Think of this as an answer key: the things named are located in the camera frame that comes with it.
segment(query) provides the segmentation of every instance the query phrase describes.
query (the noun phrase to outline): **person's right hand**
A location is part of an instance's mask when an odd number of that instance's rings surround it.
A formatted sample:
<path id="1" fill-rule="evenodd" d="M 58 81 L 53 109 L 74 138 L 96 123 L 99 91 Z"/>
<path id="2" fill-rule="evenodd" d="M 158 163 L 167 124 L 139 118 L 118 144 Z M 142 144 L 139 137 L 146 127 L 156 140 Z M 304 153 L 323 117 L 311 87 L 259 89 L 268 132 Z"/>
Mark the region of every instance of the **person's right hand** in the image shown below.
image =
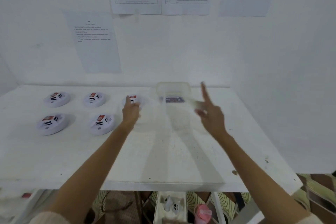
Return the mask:
<path id="1" fill-rule="evenodd" d="M 201 102 L 204 111 L 200 109 L 195 109 L 201 117 L 202 124 L 204 128 L 216 139 L 219 140 L 221 137 L 227 134 L 224 125 L 224 114 L 219 106 L 215 106 L 206 90 L 204 82 L 201 83 L 202 95 L 204 102 Z"/>

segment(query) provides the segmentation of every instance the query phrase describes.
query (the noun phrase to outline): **person's left arm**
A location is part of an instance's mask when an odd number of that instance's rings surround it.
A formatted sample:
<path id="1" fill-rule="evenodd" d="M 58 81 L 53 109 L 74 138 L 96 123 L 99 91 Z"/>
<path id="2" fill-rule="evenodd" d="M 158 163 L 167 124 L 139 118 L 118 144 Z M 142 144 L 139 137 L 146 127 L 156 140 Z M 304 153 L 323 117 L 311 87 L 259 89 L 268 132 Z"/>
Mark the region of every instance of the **person's left arm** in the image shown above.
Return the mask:
<path id="1" fill-rule="evenodd" d="M 102 146 L 63 184 L 47 209 L 61 214 L 71 224 L 83 223 L 128 134 L 139 118 L 139 104 L 127 97 L 123 121 Z"/>

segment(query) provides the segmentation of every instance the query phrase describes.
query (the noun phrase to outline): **person's left hand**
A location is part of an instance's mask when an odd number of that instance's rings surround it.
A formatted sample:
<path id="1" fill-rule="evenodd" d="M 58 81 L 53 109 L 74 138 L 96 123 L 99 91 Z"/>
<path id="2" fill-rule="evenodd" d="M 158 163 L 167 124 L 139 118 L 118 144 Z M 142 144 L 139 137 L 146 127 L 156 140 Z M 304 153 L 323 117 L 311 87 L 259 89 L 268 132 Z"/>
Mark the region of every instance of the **person's left hand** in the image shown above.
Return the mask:
<path id="1" fill-rule="evenodd" d="M 136 121 L 140 117 L 140 103 L 131 103 L 129 96 L 126 97 L 126 103 L 123 108 L 123 121 L 121 125 L 128 129 L 133 129 Z"/>

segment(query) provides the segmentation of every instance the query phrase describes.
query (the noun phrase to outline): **white wall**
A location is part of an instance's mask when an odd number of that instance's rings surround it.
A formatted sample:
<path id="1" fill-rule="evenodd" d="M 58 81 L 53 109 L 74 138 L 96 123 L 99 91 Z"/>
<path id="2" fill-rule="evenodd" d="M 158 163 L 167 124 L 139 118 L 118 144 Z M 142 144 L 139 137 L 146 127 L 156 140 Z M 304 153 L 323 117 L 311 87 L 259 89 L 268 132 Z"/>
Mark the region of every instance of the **white wall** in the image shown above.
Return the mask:
<path id="1" fill-rule="evenodd" d="M 0 56 L 0 96 L 15 89 L 17 86 L 18 83 L 16 82 L 16 79 Z"/>
<path id="2" fill-rule="evenodd" d="M 86 74 L 62 10 L 109 0 L 0 0 L 0 52 L 22 84 L 230 85 L 297 172 L 333 171 L 336 0 L 272 0 L 265 18 L 116 15 L 122 74 Z"/>

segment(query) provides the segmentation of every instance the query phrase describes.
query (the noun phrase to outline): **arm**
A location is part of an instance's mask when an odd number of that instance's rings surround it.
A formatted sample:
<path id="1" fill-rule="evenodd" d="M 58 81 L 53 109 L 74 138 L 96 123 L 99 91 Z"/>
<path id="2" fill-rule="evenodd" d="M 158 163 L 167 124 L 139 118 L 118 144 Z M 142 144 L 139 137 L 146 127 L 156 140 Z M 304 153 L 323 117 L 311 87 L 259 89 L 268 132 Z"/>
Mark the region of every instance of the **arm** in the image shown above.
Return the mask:
<path id="1" fill-rule="evenodd" d="M 47 211 L 61 214 L 70 223 L 83 223 L 128 134 L 139 118 L 139 104 L 127 97 L 123 121 L 102 146 L 63 184 Z"/>
<path id="2" fill-rule="evenodd" d="M 224 115 L 214 106 L 202 83 L 204 110 L 196 109 L 205 129 L 218 141 L 249 190 L 265 218 L 274 224 L 294 224 L 309 216 L 270 176 L 268 176 L 235 142 L 225 129 Z"/>

